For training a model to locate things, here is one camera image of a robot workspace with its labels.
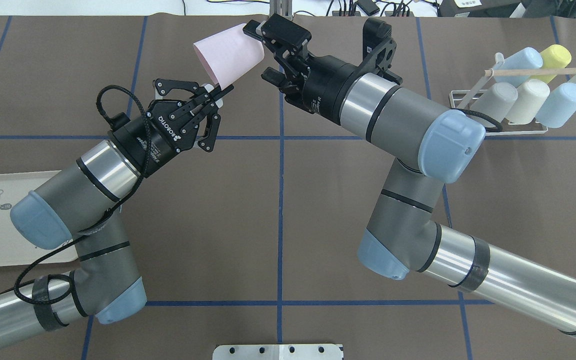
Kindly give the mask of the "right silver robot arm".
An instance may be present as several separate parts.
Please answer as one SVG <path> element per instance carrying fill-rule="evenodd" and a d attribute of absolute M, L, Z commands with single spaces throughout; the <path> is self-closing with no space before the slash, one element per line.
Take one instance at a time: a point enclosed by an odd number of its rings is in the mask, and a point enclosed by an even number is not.
<path fill-rule="evenodd" d="M 359 244 L 366 268 L 391 280 L 425 274 L 576 340 L 576 278 L 432 219 L 446 185 L 464 173 L 485 135 L 502 130 L 498 121 L 486 128 L 405 88 L 391 72 L 397 43 L 383 20 L 364 22 L 360 64 L 313 54 L 311 32 L 279 14 L 250 20 L 242 31 L 279 64 L 262 78 L 288 104 L 393 155 Z"/>

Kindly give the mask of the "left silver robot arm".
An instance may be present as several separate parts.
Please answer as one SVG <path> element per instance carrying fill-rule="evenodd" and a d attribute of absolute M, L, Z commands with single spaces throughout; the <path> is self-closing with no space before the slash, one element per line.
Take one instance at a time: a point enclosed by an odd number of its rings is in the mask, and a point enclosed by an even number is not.
<path fill-rule="evenodd" d="M 234 86 L 155 79 L 153 88 L 148 107 L 124 87 L 102 88 L 95 105 L 107 139 L 11 208 L 14 228 L 48 254 L 0 292 L 0 349 L 86 317 L 112 324 L 146 306 L 122 205 L 180 153 L 214 150 L 218 111 Z"/>

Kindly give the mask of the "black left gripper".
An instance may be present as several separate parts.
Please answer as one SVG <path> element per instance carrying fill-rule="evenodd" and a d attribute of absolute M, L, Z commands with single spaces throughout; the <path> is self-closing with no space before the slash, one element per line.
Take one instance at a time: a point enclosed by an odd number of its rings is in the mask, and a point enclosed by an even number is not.
<path fill-rule="evenodd" d="M 131 120 L 124 112 L 107 117 L 109 137 L 119 151 L 140 170 L 147 146 L 144 122 L 151 130 L 151 153 L 145 177 L 162 168 L 180 152 L 198 146 L 213 152 L 221 116 L 217 102 L 233 91 L 233 84 L 208 91 L 205 86 L 187 80 L 156 79 L 156 99 L 145 110 L 146 116 Z"/>

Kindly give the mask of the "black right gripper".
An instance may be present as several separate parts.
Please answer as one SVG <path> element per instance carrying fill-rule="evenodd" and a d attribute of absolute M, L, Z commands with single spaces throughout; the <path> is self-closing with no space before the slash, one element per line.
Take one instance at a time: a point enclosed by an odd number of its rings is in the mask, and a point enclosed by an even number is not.
<path fill-rule="evenodd" d="M 351 87 L 365 72 L 333 55 L 313 55 L 307 46 L 311 32 L 273 14 L 266 21 L 248 21 L 243 34 L 270 50 L 282 70 L 267 67 L 261 78 L 279 89 L 287 103 L 310 114 L 319 114 L 339 126 L 365 126 L 366 111 L 347 101 Z"/>

